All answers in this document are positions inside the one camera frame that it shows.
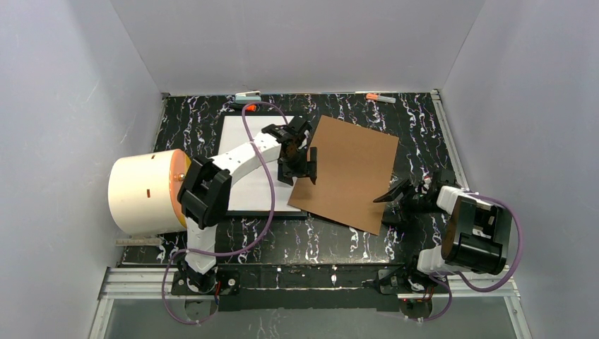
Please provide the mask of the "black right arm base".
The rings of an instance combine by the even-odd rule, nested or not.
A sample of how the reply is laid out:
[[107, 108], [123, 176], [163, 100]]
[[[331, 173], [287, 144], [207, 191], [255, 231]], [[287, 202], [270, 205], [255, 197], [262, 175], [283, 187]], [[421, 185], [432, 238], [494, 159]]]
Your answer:
[[374, 279], [375, 289], [383, 295], [408, 292], [424, 294], [437, 285], [437, 282], [417, 270], [414, 260], [398, 266], [382, 268], [377, 271]]

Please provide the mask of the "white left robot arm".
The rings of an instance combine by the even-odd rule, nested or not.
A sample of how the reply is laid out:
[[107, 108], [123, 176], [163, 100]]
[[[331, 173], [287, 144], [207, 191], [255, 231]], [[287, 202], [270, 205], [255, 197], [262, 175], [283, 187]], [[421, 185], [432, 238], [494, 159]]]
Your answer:
[[317, 149], [309, 137], [311, 124], [295, 116], [282, 125], [270, 124], [236, 148], [211, 158], [191, 161], [177, 200], [186, 219], [186, 270], [205, 275], [216, 265], [217, 224], [229, 208], [231, 188], [243, 177], [262, 168], [268, 184], [292, 186], [296, 179], [317, 178]]

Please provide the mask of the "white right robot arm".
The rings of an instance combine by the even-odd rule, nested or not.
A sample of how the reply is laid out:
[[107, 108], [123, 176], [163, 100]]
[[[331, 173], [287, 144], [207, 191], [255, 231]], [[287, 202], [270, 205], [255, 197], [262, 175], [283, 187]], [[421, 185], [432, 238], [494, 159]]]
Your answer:
[[398, 202], [404, 220], [415, 214], [444, 213], [449, 217], [441, 244], [416, 256], [415, 269], [420, 273], [498, 275], [504, 269], [511, 214], [461, 187], [452, 170], [438, 169], [418, 185], [405, 179], [374, 199], [375, 203], [392, 201]]

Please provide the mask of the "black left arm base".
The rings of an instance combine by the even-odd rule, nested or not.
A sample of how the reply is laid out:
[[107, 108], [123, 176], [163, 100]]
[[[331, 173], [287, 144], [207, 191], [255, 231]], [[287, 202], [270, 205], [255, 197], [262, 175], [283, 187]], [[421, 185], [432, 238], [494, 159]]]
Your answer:
[[241, 278], [236, 270], [215, 266], [207, 273], [197, 273], [186, 261], [176, 265], [170, 293], [172, 295], [237, 295]]

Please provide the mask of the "sunflower photo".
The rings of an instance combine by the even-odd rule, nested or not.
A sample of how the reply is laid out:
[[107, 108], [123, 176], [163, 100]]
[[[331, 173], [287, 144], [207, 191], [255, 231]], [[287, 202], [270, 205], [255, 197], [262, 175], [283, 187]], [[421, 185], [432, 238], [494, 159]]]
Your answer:
[[[287, 115], [282, 118], [277, 115], [247, 114], [248, 127], [253, 135], [269, 124], [281, 125], [285, 120], [290, 121], [292, 117]], [[221, 120], [220, 141], [218, 143], [218, 154], [224, 154], [248, 141], [242, 116], [238, 113], [226, 114]], [[269, 171], [273, 176], [275, 187], [275, 214], [304, 212], [287, 204], [293, 187], [283, 184], [277, 180], [278, 164], [268, 163]], [[245, 213], [257, 212], [268, 213], [271, 209], [271, 193], [268, 180], [263, 168], [255, 169], [247, 176], [233, 185], [229, 203], [229, 215], [243, 215]]]

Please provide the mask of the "brown backing board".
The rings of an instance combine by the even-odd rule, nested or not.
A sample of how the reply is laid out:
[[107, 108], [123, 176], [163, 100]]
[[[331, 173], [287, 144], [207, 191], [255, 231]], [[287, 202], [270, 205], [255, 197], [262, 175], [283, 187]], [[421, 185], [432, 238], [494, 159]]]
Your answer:
[[389, 190], [399, 139], [349, 122], [321, 117], [311, 145], [317, 149], [317, 180], [298, 179], [290, 206], [374, 235]]

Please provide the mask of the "black picture frame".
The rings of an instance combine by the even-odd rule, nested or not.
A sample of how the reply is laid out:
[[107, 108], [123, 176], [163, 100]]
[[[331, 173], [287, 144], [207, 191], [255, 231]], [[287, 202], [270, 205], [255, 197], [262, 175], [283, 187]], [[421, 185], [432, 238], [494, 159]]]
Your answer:
[[221, 169], [227, 169], [227, 170], [231, 171], [232, 186], [230, 189], [230, 196], [231, 196], [231, 190], [232, 190], [232, 187], [234, 184], [236, 184], [240, 179], [247, 176], [254, 170], [256, 170], [260, 167], [263, 168], [263, 170], [266, 174], [266, 178], [268, 180], [268, 185], [270, 187], [271, 209], [268, 213], [250, 212], [250, 213], [245, 213], [243, 215], [229, 215], [228, 214], [229, 203], [230, 203], [230, 197], [229, 197], [229, 203], [228, 203], [228, 209], [226, 212], [226, 216], [228, 216], [228, 217], [267, 217], [270, 212], [273, 212], [273, 215], [275, 217], [279, 217], [279, 218], [306, 218], [307, 212], [305, 212], [303, 210], [302, 211], [304, 213], [302, 215], [300, 215], [298, 213], [285, 213], [283, 215], [275, 214], [275, 187], [274, 187], [274, 183], [273, 183], [273, 176], [271, 175], [271, 172], [269, 171], [269, 168], [268, 168], [268, 163], [270, 163], [270, 162], [277, 163], [280, 149], [273, 147], [274, 138], [272, 138], [270, 136], [267, 136], [267, 137], [260, 136], [259, 134], [261, 133], [261, 131], [259, 133], [257, 133], [256, 135], [253, 135], [248, 127], [248, 123], [247, 123], [247, 114], [248, 113], [258, 114], [258, 115], [277, 115], [279, 113], [277, 113], [277, 112], [275, 112], [275, 113], [247, 112], [245, 116], [242, 116], [242, 122], [243, 122], [243, 125], [245, 128], [245, 131], [247, 133], [248, 141], [230, 151], [227, 151], [224, 154], [219, 155], [218, 154], [218, 143], [220, 141], [220, 131], [222, 128], [220, 120], [226, 114], [234, 114], [234, 113], [238, 113], [242, 116], [241, 112], [226, 112], [221, 115], [221, 117], [218, 120], [218, 123], [216, 124], [215, 130], [217, 131], [217, 141], [216, 141], [215, 145], [217, 146], [217, 148], [215, 151], [215, 155], [213, 156], [214, 163], [216, 166], [218, 166]]

